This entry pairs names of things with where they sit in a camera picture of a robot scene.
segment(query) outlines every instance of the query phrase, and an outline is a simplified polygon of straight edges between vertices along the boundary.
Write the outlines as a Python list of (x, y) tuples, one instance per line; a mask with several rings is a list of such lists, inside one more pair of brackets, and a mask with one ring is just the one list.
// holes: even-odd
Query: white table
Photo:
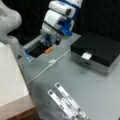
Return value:
[[(59, 46), (53, 46), (49, 55), (43, 54), (27, 65), (23, 70), (26, 80), (38, 75), (48, 66), (49, 60), (68, 51), (77, 38), (79, 35), (76, 34), (71, 38), (64, 38)], [(56, 82), (68, 91), (91, 120), (118, 120), (120, 117), (120, 65), (106, 77), (72, 61), (70, 53), (62, 58), (29, 85), (45, 120), (63, 120), (61, 110), (47, 95), (49, 89), (59, 95), (54, 87)]]

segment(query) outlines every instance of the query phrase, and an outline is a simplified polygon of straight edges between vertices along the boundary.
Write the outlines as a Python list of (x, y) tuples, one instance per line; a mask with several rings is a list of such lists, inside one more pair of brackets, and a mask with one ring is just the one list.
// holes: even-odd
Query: white paper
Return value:
[(3, 43), (0, 42), (0, 47), (4, 47), (5, 45)]
[(0, 47), (0, 107), (28, 94), (10, 46)]
[(88, 52), (85, 52), (83, 55), (82, 55), (82, 58), (86, 59), (86, 60), (90, 60), (90, 58), (92, 57), (92, 54), (88, 53)]

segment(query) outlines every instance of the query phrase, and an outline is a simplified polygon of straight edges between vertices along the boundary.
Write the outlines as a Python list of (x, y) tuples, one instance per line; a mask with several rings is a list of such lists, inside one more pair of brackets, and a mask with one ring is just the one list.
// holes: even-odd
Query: blue part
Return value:
[(67, 4), (67, 5), (70, 5), (70, 6), (72, 6), (72, 7), (74, 7), (74, 8), (76, 9), (76, 12), (75, 12), (75, 14), (74, 14), (74, 16), (73, 16), (73, 18), (72, 18), (72, 20), (75, 21), (75, 20), (77, 19), (78, 15), (79, 15), (80, 8), (79, 8), (78, 6), (76, 6), (76, 5), (74, 5), (74, 4), (66, 1), (66, 0), (58, 0), (58, 1), (63, 2), (63, 3), (65, 3), (65, 4)]
[(71, 19), (67, 18), (67, 20), (64, 21), (64, 25), (61, 27), (61, 31), (66, 36), (72, 36), (72, 32), (70, 31), (71, 21), (72, 21)]
[(70, 27), (71, 27), (71, 21), (75, 21), (79, 15), (80, 12), (80, 8), (66, 0), (58, 0), (60, 2), (63, 2), (67, 5), (70, 5), (72, 7), (74, 7), (76, 9), (75, 14), (72, 18), (67, 18), (67, 20), (65, 21), (59, 21), (58, 24), (61, 25), (61, 31), (66, 35), (66, 36), (72, 36), (72, 32), (70, 31)]
[(49, 44), (51, 44), (51, 38), (50, 38), (50, 35), (46, 35), (45, 40), (46, 40)]

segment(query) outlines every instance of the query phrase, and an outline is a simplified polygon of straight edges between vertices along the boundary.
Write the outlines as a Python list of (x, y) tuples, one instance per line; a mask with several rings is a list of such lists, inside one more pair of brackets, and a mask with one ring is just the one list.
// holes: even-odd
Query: black electronic device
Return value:
[(120, 42), (94, 33), (86, 33), (71, 45), (74, 61), (108, 75), (119, 63)]

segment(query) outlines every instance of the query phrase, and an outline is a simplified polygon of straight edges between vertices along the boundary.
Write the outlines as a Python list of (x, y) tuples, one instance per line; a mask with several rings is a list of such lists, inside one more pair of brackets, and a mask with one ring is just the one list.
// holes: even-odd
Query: white cable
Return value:
[(58, 59), (56, 59), (56, 61), (59, 61), (61, 58), (63, 58), (64, 56), (66, 56), (69, 52), (70, 52), (70, 50), (68, 50), (65, 54), (63, 54), (62, 56), (60, 56)]
[(39, 76), (41, 76), (44, 72), (46, 72), (50, 67), (54, 66), (61, 58), (63, 58), (64, 56), (66, 56), (68, 53), (70, 52), (70, 50), (68, 50), (65, 54), (63, 54), (62, 56), (60, 56), (58, 59), (52, 59), (49, 61), (49, 65), (41, 72), (39, 73), (36, 77), (34, 77), (32, 80), (30, 80), (29, 82), (27, 82), (27, 84), (29, 84), (30, 82), (36, 80)]
[(32, 80), (30, 80), (29, 82), (27, 82), (27, 84), (29, 84), (30, 82), (36, 80), (39, 76), (41, 76), (44, 72), (46, 72), (51, 66), (48, 65), (40, 74), (38, 74), (35, 78), (33, 78)]

